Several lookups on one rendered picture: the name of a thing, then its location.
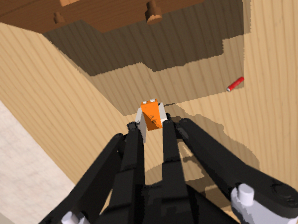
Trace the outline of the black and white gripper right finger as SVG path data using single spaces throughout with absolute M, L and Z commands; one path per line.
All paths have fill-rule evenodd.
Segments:
M 161 224 L 194 224 L 177 139 L 231 202 L 241 224 L 297 223 L 296 189 L 245 164 L 191 119 L 176 123 L 163 103 L 158 108 L 163 132 Z

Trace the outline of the red battery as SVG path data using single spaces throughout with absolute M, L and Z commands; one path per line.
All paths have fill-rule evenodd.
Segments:
M 244 80 L 243 77 L 240 77 L 238 80 L 236 80 L 233 84 L 231 84 L 227 89 L 227 91 L 232 90 L 234 87 L 236 87 L 239 83 L 241 83 Z

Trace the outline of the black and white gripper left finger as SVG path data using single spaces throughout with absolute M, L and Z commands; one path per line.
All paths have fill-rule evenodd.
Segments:
M 114 135 L 68 196 L 38 224 L 92 224 L 111 190 L 101 224 L 134 224 L 135 185 L 145 184 L 146 127 L 138 108 L 128 134 Z

